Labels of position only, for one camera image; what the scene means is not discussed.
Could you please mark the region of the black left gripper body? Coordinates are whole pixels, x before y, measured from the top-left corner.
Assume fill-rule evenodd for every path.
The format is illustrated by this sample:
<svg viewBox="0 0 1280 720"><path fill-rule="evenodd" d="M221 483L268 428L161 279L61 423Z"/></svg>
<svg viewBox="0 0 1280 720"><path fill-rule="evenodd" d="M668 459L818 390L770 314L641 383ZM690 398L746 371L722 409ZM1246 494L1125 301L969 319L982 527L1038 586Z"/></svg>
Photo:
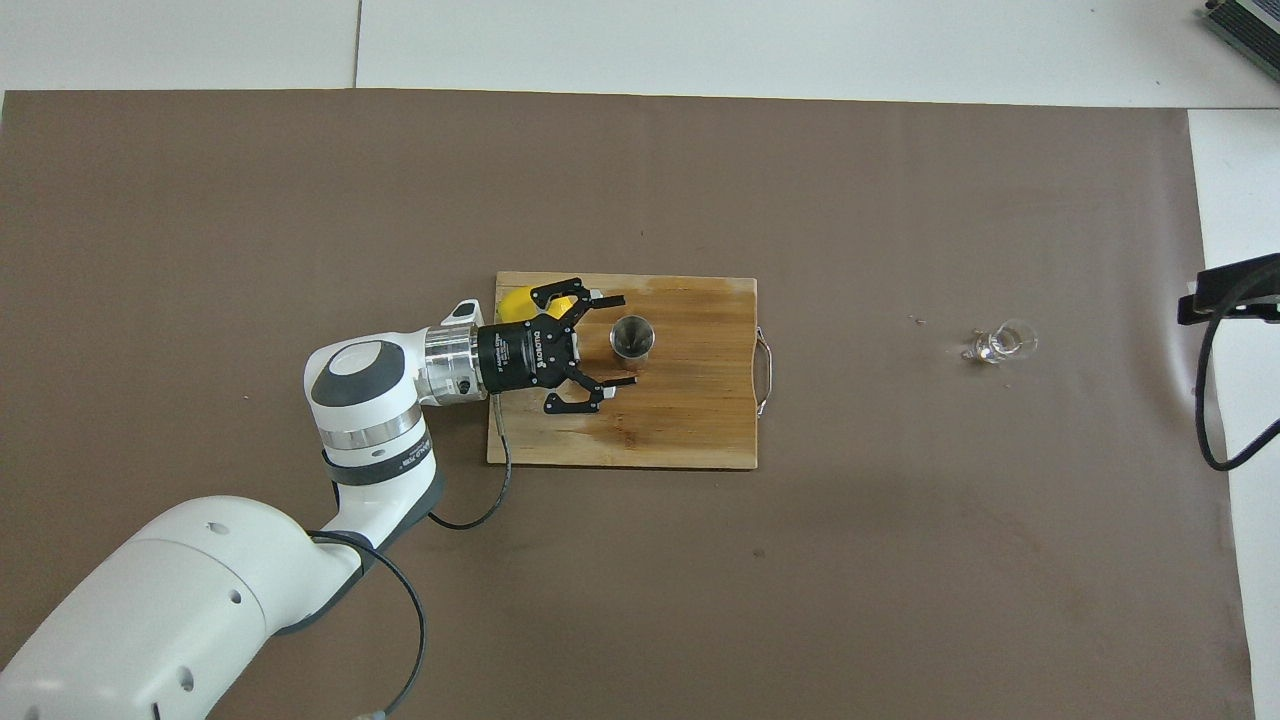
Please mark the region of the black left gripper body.
<svg viewBox="0 0 1280 720"><path fill-rule="evenodd" d="M582 377L575 331L553 316L481 325L475 340L480 382L490 395L554 389Z"/></svg>

